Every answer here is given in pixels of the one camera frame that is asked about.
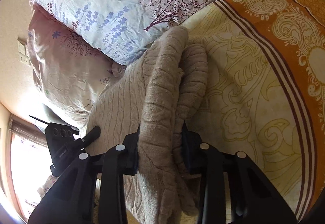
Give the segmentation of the beige cable-knit sweater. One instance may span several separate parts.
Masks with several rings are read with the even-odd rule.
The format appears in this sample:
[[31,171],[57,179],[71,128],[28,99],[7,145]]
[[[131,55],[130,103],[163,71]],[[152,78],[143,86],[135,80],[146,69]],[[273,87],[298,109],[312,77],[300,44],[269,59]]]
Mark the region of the beige cable-knit sweater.
[[125,178],[126,207],[140,223],[179,223],[197,207],[186,185],[181,156],[183,123],[198,110],[206,91],[208,63],[202,44],[189,44],[182,26],[169,29],[123,77],[106,85],[87,128],[101,128],[87,151],[106,152],[139,132],[138,173]]

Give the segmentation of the pink floral pillow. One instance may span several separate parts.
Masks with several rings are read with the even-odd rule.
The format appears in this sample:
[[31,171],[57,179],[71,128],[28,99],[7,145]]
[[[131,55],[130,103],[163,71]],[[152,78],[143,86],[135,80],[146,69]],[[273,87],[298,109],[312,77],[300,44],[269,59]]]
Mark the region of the pink floral pillow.
[[105,86],[116,83],[126,68],[91,47],[39,4],[32,10],[26,49],[34,84],[45,105],[66,123],[82,128]]

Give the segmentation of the yellow patterned bed sheet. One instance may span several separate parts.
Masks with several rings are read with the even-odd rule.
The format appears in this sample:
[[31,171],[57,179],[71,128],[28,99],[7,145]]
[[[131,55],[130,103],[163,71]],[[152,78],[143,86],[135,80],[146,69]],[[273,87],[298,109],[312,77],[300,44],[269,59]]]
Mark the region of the yellow patterned bed sheet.
[[208,63],[188,128],[244,151],[301,223],[324,189],[324,0],[218,0],[187,28]]

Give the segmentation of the dark wall-mounted screen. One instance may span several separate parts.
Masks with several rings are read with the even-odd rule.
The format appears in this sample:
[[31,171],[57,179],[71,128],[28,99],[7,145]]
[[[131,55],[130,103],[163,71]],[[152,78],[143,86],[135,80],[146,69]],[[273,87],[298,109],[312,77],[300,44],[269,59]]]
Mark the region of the dark wall-mounted screen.
[[45,104],[40,104],[37,109],[32,109],[29,114],[29,118],[33,120],[41,131],[45,130],[45,127],[50,123],[58,123],[60,125],[70,126],[74,135],[79,135],[79,129],[75,126],[70,125],[66,121],[62,120],[51,108]]

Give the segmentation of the window with frame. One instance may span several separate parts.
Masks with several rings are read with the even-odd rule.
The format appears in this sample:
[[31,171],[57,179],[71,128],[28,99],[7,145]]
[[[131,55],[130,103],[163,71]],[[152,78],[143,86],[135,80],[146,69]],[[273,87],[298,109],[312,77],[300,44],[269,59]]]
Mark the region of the window with frame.
[[4,193],[18,215],[28,221],[55,178],[45,134],[11,115],[1,136],[1,174]]

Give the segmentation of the white wall switch socket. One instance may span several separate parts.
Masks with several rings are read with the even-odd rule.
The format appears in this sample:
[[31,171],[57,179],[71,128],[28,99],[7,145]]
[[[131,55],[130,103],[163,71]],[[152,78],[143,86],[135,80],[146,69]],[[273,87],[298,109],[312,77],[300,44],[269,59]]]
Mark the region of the white wall switch socket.
[[21,63],[30,66],[30,59],[26,50],[26,41],[20,38],[17,39],[19,60]]

